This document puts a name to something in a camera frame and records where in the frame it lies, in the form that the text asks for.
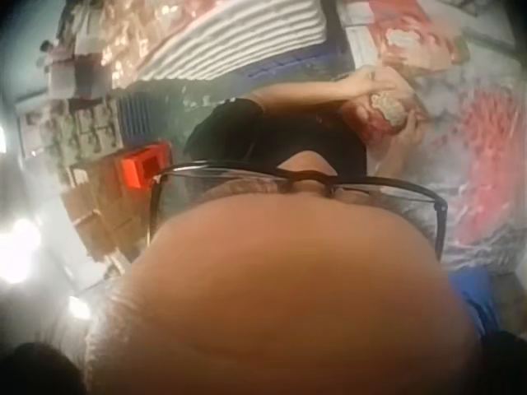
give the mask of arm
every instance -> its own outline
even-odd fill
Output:
[[[390,89],[394,89],[390,82],[375,80],[374,67],[363,67],[340,81],[293,82],[266,86],[245,98],[257,103],[264,112],[275,114],[312,109],[319,105]]]

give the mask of blue object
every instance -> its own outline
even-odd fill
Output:
[[[466,267],[449,273],[450,283],[463,299],[479,336],[500,330],[491,277],[484,267]]]

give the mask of eyeglasses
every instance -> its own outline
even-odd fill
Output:
[[[162,170],[154,177],[148,243],[160,223],[203,202],[239,194],[296,191],[303,181],[315,181],[321,196],[347,204],[380,207],[415,225],[441,259],[445,243],[445,199],[430,189],[397,179],[346,178],[316,171],[263,169],[238,162],[196,161]]]

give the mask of light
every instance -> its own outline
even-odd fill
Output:
[[[91,311],[88,303],[76,298],[75,296],[69,297],[69,312],[73,317],[79,319],[90,319]]]
[[[0,154],[5,154],[6,152],[7,152],[6,133],[3,131],[3,128],[0,126]]]
[[[0,278],[9,284],[23,282],[30,273],[31,252],[13,234],[0,235]]]
[[[13,234],[18,239],[18,243],[30,251],[35,251],[42,242],[39,228],[27,219],[20,219],[15,222]]]
[[[32,253],[40,243],[39,229],[26,219],[15,222],[11,232],[0,234],[0,278],[9,284],[23,282],[30,274]]]

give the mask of black top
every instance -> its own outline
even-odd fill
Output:
[[[340,175],[366,175],[366,148],[334,111],[266,115],[252,100],[219,105],[185,147],[192,160],[235,160],[278,167],[295,154],[314,151]]]

